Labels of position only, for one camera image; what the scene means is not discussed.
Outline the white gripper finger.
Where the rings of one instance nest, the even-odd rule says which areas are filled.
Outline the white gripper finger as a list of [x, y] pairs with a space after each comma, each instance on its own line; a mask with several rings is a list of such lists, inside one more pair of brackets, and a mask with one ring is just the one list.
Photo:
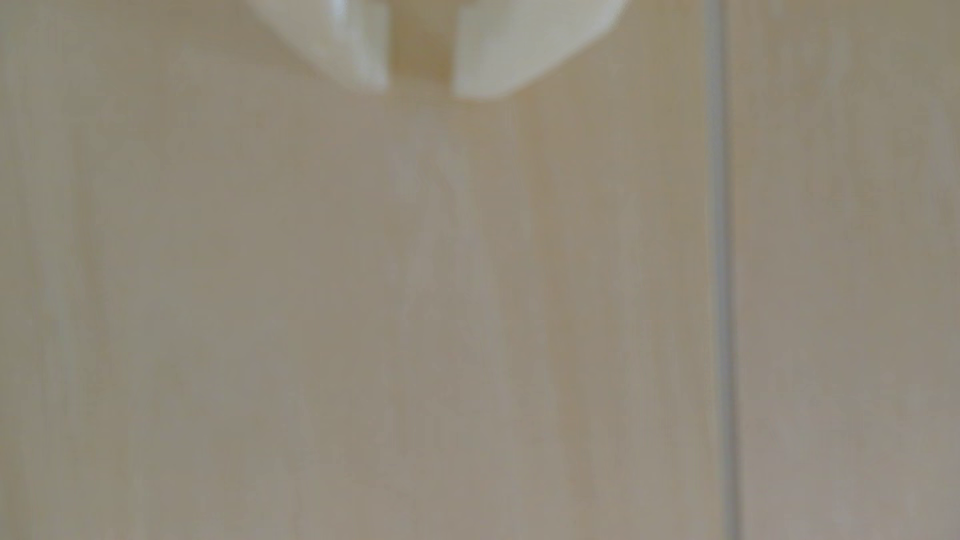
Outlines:
[[390, 7], [382, 1], [248, 1], [295, 55], [359, 92], [390, 88]]
[[532, 84], [613, 30], [628, 1], [472, 1], [460, 7], [451, 92], [496, 100]]

